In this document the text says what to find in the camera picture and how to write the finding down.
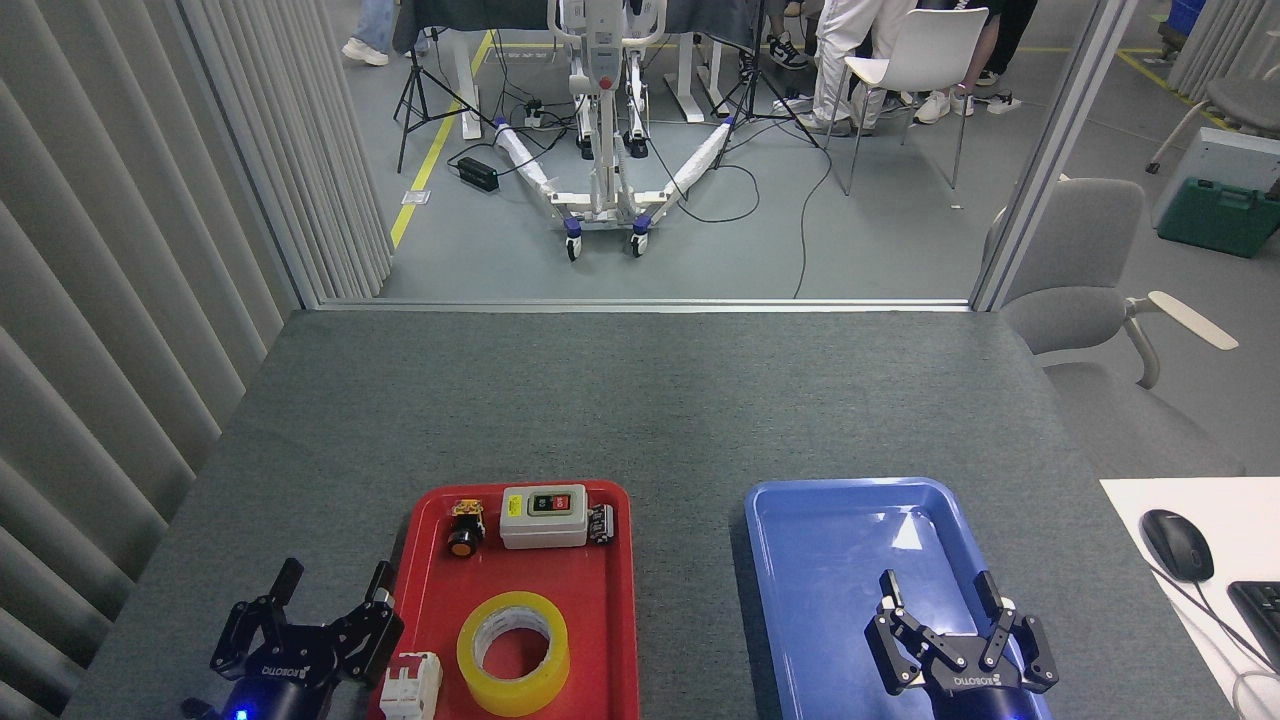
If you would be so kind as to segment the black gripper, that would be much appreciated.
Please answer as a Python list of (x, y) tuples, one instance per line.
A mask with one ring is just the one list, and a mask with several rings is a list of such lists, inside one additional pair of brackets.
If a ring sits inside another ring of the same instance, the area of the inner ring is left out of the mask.
[[(989, 634), (978, 661), (960, 671), (947, 665), (951, 651), (942, 635), (906, 611), (895, 571), (882, 571), (878, 583), (882, 598), (867, 625), (867, 642), (888, 694), (924, 683), (934, 719), (1041, 719), (1032, 693), (1046, 693), (1059, 682), (1043, 623), (1002, 597), (991, 571), (975, 575)], [(1021, 669), (1002, 660), (1010, 638)]]
[(234, 682), (224, 719), (325, 719), (339, 671), (365, 687), (380, 682), (404, 629), (390, 561), (378, 562), (364, 600), (330, 625), (335, 652), (302, 650), (302, 626), (285, 616), (303, 569), (287, 559), (268, 593), (229, 612), (210, 660), (216, 674)]

